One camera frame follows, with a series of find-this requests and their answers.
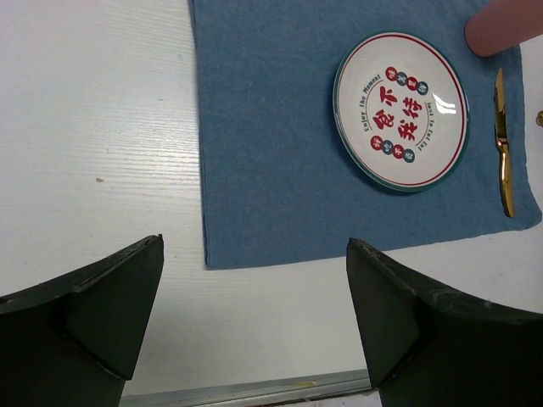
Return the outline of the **pink plastic cup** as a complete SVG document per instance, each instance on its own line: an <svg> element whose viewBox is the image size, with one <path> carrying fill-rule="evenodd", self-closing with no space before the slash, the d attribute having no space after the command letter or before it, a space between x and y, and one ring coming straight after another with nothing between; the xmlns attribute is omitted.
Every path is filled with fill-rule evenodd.
<svg viewBox="0 0 543 407"><path fill-rule="evenodd" d="M541 0L490 1L466 24L468 47L489 57L542 34Z"/></svg>

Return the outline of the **gold fork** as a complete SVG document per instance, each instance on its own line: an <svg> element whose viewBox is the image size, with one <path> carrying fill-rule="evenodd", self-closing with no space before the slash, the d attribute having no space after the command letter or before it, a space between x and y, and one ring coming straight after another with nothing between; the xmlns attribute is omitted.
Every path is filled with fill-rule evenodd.
<svg viewBox="0 0 543 407"><path fill-rule="evenodd" d="M536 124L540 127L543 127L543 111L540 111L536 116Z"/></svg>

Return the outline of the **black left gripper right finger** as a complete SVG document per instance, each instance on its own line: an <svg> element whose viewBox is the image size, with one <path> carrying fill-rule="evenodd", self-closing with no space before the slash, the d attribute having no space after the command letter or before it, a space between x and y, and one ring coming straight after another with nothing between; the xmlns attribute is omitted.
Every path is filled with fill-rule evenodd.
<svg viewBox="0 0 543 407"><path fill-rule="evenodd" d="M542 317L464 293L350 239L346 272L385 406L539 406Z"/></svg>

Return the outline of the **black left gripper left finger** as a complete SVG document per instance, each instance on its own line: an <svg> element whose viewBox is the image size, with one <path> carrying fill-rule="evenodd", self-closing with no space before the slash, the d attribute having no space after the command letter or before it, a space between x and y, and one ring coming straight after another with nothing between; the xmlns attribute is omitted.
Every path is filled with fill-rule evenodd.
<svg viewBox="0 0 543 407"><path fill-rule="evenodd" d="M164 265L153 235L1 298L3 406L116 406L133 378Z"/></svg>

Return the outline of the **white plate with red characters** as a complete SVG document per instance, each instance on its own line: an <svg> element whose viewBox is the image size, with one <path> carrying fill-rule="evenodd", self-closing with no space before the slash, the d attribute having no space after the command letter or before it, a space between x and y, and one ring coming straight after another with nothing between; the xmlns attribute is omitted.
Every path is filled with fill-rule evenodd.
<svg viewBox="0 0 543 407"><path fill-rule="evenodd" d="M334 78L333 115L351 159L397 192L442 182L467 146L469 107L456 70L405 32L370 35L347 52Z"/></svg>

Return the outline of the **blue cloth placemat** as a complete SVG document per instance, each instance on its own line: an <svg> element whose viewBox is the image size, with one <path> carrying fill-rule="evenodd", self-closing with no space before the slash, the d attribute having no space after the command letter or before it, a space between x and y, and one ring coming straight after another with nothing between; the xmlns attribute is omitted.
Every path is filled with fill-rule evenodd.
<svg viewBox="0 0 543 407"><path fill-rule="evenodd" d="M521 53L481 59L464 42L480 1L195 1L206 264L261 267L344 255L352 237L381 250L541 222L526 169ZM405 31L451 61L470 106L467 150L438 186L378 185L345 149L333 78L365 36ZM505 215L495 145L503 68L515 215Z"/></svg>

